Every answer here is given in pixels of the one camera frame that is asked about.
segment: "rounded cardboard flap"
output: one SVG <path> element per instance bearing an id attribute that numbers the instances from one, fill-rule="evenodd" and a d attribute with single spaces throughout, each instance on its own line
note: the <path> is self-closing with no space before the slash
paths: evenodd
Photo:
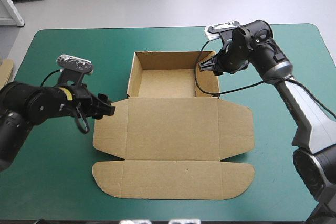
<path id="1" fill-rule="evenodd" d="M 251 164 L 218 161 L 111 161 L 92 169 L 97 185 L 118 198 L 230 199 L 252 183 Z"/>

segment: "green table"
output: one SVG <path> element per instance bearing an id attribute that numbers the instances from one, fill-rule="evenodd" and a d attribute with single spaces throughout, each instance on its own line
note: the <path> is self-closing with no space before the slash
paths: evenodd
<path id="1" fill-rule="evenodd" d="M 336 71 L 316 27 L 273 25 L 275 40 L 294 65 L 295 77 L 332 110 L 336 110 Z M 93 76 L 85 83 L 113 101 L 125 99 L 134 51 L 199 50 L 203 27 L 66 29 L 39 31 L 26 54 L 16 81 L 39 85 L 57 69 L 56 58 L 70 54 L 90 59 Z M 219 41 L 206 49 L 219 50 Z M 46 85 L 56 83 L 50 78 Z M 220 77 L 228 90 L 259 81 L 249 67 Z M 12 167 L 0 174 L 0 219 L 302 221 L 316 203 L 292 164 L 296 125 L 276 90 L 261 86 L 224 96 L 252 108 L 256 147 L 231 161 L 249 162 L 256 176 L 249 189 L 231 200 L 142 200 L 113 198 L 93 180 L 96 161 L 111 156 L 92 146 L 93 131 L 82 135 L 73 119 L 50 119 L 33 129 Z"/>

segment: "gray floor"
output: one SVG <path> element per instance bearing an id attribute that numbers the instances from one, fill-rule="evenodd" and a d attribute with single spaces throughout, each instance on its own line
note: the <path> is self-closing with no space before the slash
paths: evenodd
<path id="1" fill-rule="evenodd" d="M 336 61 L 335 6 L 336 0 L 35 0 L 21 2 L 16 3 L 16 7 L 26 25 L 19 29 L 8 57 L 14 60 L 17 70 L 34 34 L 41 29 L 205 26 L 228 20 L 238 20 L 243 24 L 255 19 L 263 19 L 272 24 L 315 24 Z M 0 29 L 0 47 L 8 48 L 13 43 L 13 39 L 9 39 L 13 31 L 6 31 L 1 27 Z"/>

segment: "open cardboard box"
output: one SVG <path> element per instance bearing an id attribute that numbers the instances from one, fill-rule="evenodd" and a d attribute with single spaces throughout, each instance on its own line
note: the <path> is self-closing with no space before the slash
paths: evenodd
<path id="1" fill-rule="evenodd" d="M 204 60 L 214 52 L 203 52 Z M 124 158 L 97 162 L 97 185 L 121 198 L 229 199 L 251 184 L 251 164 L 221 162 L 254 147 L 249 108 L 208 97 L 195 87 L 198 52 L 136 52 L 128 99 L 97 120 L 93 145 Z M 219 92 L 211 72 L 197 76 Z"/>

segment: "box flap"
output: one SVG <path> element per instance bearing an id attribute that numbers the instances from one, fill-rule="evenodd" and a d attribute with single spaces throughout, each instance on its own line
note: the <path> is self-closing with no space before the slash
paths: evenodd
<path id="1" fill-rule="evenodd" d="M 96 149 L 128 160 L 219 161 L 254 147 L 249 108 L 217 98 L 129 98 L 97 120 Z"/>
<path id="2" fill-rule="evenodd" d="M 12 76 L 14 63 L 12 60 L 5 59 L 0 65 L 0 89 L 8 83 Z"/>
<path id="3" fill-rule="evenodd" d="M 252 183 L 250 164 L 217 161 L 112 161 L 92 168 L 97 185 L 119 198 L 230 199 Z"/>

